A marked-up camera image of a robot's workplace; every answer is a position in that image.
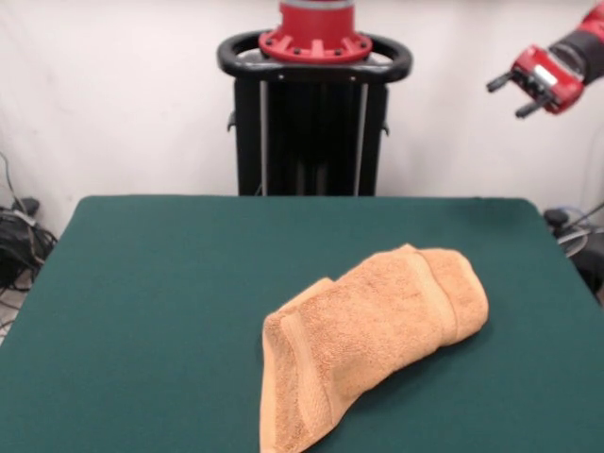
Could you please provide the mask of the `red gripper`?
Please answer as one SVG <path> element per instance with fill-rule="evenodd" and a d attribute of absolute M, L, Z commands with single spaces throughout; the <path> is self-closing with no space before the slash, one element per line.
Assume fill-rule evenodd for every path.
<path fill-rule="evenodd" d="M 511 71 L 489 81 L 487 92 L 496 92 L 511 80 L 531 99 L 515 112 L 516 118 L 527 118 L 539 109 L 560 114 L 572 107 L 584 90 L 581 75 L 535 45 L 520 54 Z"/>

